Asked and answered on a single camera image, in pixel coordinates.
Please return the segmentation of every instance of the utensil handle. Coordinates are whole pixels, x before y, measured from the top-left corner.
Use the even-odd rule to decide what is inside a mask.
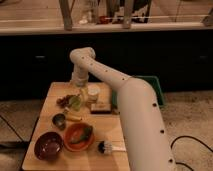
[[[112,151],[126,151],[125,147],[117,147],[117,146],[113,146],[112,147]]]

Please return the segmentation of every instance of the black cable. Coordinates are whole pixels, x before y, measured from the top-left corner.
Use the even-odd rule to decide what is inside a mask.
[[[194,169],[192,169],[192,168],[191,168],[188,164],[186,164],[186,163],[176,162],[176,164],[179,164],[179,165],[185,166],[185,167],[186,167],[186,168],[188,168],[189,170],[194,171]]]
[[[72,0],[72,4],[71,4],[71,7],[70,7],[70,14],[72,14],[72,10],[73,10],[74,5],[75,5],[75,0]]]
[[[193,136],[189,136],[189,135],[182,135],[182,136],[179,136],[177,138],[175,138],[172,143],[171,143],[171,149],[173,148],[175,142],[181,138],[189,138],[189,139],[193,139],[197,142],[199,142],[200,144],[202,144],[204,147],[206,147],[209,151],[213,152],[213,149],[211,149],[207,144],[205,144],[203,141],[193,137]],[[194,171],[194,169],[192,169],[189,165],[187,165],[186,163],[182,163],[182,162],[176,162],[176,164],[179,164],[179,165],[183,165],[185,167],[187,167],[189,170],[191,171]]]
[[[0,118],[10,127],[10,129],[12,129],[12,131],[17,135],[17,137],[19,137],[19,139],[24,142],[23,138],[21,138],[21,136],[16,132],[16,130],[9,124],[9,122],[0,115]]]
[[[0,6],[9,6],[9,5],[14,5],[14,4],[18,4],[21,3],[22,0],[17,0],[14,2],[8,2],[8,0],[0,0]]]
[[[26,149],[29,146],[29,142],[3,142],[0,144],[1,149]]]
[[[211,149],[207,144],[205,144],[203,141],[195,138],[195,137],[192,137],[192,136],[189,136],[189,135],[182,135],[182,136],[179,136],[177,138],[175,138],[172,143],[171,143],[171,149],[173,148],[175,142],[178,140],[178,139],[181,139],[181,138],[189,138],[189,139],[193,139],[195,141],[198,141],[200,144],[202,144],[203,146],[205,146],[209,151],[211,151],[213,153],[213,149]]]

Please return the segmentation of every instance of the wooden table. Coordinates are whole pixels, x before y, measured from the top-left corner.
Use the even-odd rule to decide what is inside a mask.
[[[111,90],[106,84],[90,84],[97,84],[101,88],[98,101],[110,101]],[[124,146],[119,115],[113,113],[94,115],[90,114],[87,107],[82,107],[78,114],[82,116],[83,122],[87,122],[94,127],[95,142],[89,147],[89,149],[82,152],[70,152],[63,147],[58,158],[53,162],[43,161],[36,158],[34,155],[34,145],[39,136],[48,131],[55,131],[62,137],[64,136],[64,131],[59,131],[51,122],[54,114],[62,112],[62,109],[56,105],[56,100],[67,94],[78,94],[78,92],[79,89],[68,82],[54,82],[51,84],[22,165],[23,170],[130,170],[126,152],[114,152],[112,155],[104,155],[100,154],[97,150],[97,145],[102,140],[109,140],[113,145]]]

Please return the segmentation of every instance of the green container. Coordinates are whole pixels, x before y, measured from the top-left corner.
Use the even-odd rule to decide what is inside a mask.
[[[163,107],[165,103],[164,103],[163,93],[160,87],[160,82],[158,77],[156,76],[134,76],[134,77],[141,78],[147,81],[153,87],[157,95],[158,105],[159,107]],[[117,94],[114,91],[112,92],[112,104],[115,107],[117,107]]]

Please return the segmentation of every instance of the small bowl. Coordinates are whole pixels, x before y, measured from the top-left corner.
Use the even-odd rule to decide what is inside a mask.
[[[64,130],[66,128],[66,118],[63,113],[58,113],[52,118],[53,124],[60,130]]]
[[[56,132],[46,132],[36,141],[34,153],[40,160],[55,159],[63,146],[61,136]]]
[[[76,144],[70,143],[70,140],[72,138],[80,137],[84,131],[84,128],[88,126],[90,125],[81,122],[81,123],[74,123],[67,128],[64,135],[64,145],[69,151],[77,152],[86,150],[94,142],[95,136],[94,133],[92,132],[92,134],[87,140],[81,141]]]

